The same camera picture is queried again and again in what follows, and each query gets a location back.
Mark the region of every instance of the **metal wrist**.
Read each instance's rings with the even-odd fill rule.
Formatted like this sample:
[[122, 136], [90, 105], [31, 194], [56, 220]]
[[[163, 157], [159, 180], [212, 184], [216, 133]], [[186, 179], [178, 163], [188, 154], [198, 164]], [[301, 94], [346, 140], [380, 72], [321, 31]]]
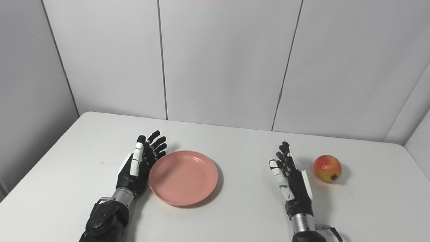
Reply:
[[291, 224], [294, 233], [313, 230], [315, 231], [315, 222], [310, 214], [296, 214], [291, 217]]
[[114, 194], [112, 195], [112, 200], [120, 202], [124, 204], [126, 207], [129, 207], [133, 199], [134, 199], [133, 192], [125, 187], [117, 188]]

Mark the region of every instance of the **white table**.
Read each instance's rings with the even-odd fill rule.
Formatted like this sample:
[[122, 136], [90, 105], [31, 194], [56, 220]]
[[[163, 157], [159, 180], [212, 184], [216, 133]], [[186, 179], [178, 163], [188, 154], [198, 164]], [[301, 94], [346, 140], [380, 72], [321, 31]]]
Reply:
[[[209, 201], [192, 208], [170, 206], [147, 191], [132, 208], [124, 241], [291, 241], [268, 166], [283, 140], [309, 171], [317, 223], [335, 226], [346, 242], [430, 237], [430, 182], [402, 146], [88, 112], [0, 203], [0, 241], [78, 241], [94, 203], [112, 195], [137, 137], [157, 129], [168, 152], [209, 156], [221, 170], [219, 184]], [[323, 154], [343, 164], [337, 184], [312, 174], [310, 164]]]

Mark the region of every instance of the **pink plate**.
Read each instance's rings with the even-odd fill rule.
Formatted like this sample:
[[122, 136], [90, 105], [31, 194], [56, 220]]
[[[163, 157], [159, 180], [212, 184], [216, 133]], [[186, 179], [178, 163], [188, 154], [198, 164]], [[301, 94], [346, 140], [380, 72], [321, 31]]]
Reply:
[[149, 186], [164, 202], [189, 206], [207, 198], [218, 182], [218, 171], [209, 157], [181, 150], [162, 157], [151, 169]]

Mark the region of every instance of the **gray wall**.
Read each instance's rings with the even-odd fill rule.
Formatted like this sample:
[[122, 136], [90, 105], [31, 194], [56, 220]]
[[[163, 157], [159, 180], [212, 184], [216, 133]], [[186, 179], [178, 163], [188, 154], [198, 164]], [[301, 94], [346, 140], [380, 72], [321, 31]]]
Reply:
[[427, 178], [430, 179], [430, 111], [405, 145]]
[[43, 1], [80, 113], [404, 145], [430, 103], [428, 0]]
[[40, 0], [0, 1], [0, 200], [78, 115]]

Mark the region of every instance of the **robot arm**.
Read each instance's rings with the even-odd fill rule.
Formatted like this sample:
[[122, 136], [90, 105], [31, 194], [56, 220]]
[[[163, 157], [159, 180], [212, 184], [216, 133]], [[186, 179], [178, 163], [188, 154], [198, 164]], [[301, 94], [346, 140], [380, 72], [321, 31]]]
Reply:
[[102, 197], [91, 211], [79, 242], [120, 242], [127, 227], [129, 206], [146, 188], [149, 171], [155, 162], [163, 157], [166, 138], [155, 131], [146, 140], [139, 136], [133, 154], [128, 156], [118, 174], [117, 185], [112, 197]]
[[334, 227], [316, 225], [313, 220], [312, 192], [306, 171], [299, 171], [291, 154], [290, 145], [282, 142], [280, 152], [276, 153], [279, 160], [270, 160], [269, 165], [279, 188], [285, 197], [285, 210], [292, 223], [293, 242], [326, 242], [318, 233], [319, 229], [330, 229], [342, 242], [342, 238]]

